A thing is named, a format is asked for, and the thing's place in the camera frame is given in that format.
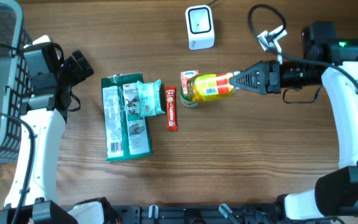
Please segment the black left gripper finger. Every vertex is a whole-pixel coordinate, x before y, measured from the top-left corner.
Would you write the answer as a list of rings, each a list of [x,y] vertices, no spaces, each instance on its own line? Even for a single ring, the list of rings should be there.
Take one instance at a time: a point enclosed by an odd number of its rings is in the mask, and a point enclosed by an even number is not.
[[[94,70],[80,50],[72,53],[81,70],[76,74],[78,80],[86,80],[94,74]]]
[[[73,57],[65,59],[63,69],[71,85],[77,85],[85,79],[83,69]]]

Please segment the yellow dish soap bottle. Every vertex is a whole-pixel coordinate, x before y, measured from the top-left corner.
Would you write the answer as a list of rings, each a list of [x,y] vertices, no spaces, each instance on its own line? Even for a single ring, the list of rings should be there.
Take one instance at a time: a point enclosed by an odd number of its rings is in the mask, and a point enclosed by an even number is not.
[[[229,80],[237,74],[238,72],[227,72],[194,76],[186,83],[188,98],[191,101],[214,101],[227,98],[236,90]]]

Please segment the red white tissue box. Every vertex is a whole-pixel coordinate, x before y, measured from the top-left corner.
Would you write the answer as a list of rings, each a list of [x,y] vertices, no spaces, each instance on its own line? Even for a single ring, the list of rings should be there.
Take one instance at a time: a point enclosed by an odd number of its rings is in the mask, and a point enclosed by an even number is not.
[[[197,76],[199,74],[198,70],[189,70],[189,71],[185,71],[185,72],[181,72],[180,78],[181,78],[181,87],[183,90],[183,95],[187,96],[188,95],[188,90],[187,90],[187,82],[189,79]]]

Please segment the teal wet wipes pack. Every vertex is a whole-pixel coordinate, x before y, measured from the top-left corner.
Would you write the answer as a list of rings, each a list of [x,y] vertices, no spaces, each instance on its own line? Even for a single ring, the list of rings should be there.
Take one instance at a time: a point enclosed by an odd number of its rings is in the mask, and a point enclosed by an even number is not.
[[[137,81],[140,115],[142,117],[156,116],[165,113],[161,103],[161,85],[161,80],[149,83]]]

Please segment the green gloves package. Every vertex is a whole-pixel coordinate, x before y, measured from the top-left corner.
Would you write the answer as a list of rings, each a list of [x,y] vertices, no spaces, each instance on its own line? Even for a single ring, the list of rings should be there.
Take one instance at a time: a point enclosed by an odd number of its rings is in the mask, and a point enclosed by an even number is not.
[[[141,73],[101,79],[107,161],[137,159],[152,154],[147,119],[140,115],[137,82]]]

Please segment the red coffee stick sachet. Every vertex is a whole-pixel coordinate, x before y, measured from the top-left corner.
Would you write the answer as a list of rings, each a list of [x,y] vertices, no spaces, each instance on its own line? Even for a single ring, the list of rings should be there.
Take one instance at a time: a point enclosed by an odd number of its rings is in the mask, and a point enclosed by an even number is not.
[[[178,131],[176,114],[176,87],[166,86],[166,104],[167,104],[167,129],[169,131]]]

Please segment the green lidded small jar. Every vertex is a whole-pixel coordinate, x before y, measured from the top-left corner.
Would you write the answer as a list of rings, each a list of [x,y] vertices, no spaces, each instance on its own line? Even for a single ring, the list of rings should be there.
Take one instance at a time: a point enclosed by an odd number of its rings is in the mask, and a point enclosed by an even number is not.
[[[194,108],[198,105],[197,101],[190,101],[190,99],[184,95],[183,88],[180,88],[180,101],[187,108]]]

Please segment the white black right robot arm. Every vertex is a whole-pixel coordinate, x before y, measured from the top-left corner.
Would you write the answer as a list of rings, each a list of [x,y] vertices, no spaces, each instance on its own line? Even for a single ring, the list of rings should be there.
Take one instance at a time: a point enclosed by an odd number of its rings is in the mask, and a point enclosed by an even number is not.
[[[302,32],[303,58],[259,62],[229,82],[261,95],[318,85],[329,96],[339,141],[338,170],[306,192],[279,198],[282,217],[313,220],[358,217],[358,39],[339,39],[332,22],[314,22]]]

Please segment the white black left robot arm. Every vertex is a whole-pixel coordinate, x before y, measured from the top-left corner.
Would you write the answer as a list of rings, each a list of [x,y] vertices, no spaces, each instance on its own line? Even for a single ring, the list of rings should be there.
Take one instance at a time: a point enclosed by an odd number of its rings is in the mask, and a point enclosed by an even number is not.
[[[62,48],[44,35],[24,47],[32,93],[19,108],[21,145],[14,183],[0,210],[0,223],[118,223],[106,198],[94,198],[66,211],[57,200],[57,161],[72,87],[93,74],[82,53],[65,58]]]

